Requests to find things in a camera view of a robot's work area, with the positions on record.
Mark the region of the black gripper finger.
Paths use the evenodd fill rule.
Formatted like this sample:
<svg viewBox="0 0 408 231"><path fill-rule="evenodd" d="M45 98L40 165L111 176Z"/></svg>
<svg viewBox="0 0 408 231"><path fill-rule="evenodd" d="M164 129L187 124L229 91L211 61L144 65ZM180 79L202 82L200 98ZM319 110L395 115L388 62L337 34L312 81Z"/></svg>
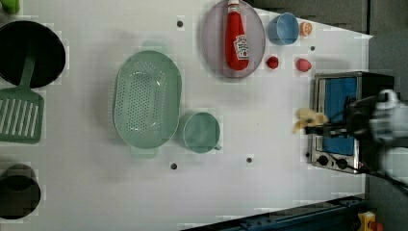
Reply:
<svg viewBox="0 0 408 231"><path fill-rule="evenodd" d="M336 138L339 136L347 137L346 126L343 122L324 123L314 127L306 127L307 135L317 135L322 137Z"/></svg>

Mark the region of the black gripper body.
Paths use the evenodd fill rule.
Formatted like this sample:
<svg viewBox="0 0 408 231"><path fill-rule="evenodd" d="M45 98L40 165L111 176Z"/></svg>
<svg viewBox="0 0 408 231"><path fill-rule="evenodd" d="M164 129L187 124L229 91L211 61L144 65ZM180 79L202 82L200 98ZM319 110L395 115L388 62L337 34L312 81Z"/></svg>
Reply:
<svg viewBox="0 0 408 231"><path fill-rule="evenodd" d="M345 127L347 133L356 140L369 140L372 138L370 119L376 102L376 96L369 96L359 100L349 96L346 98L344 103Z"/></svg>

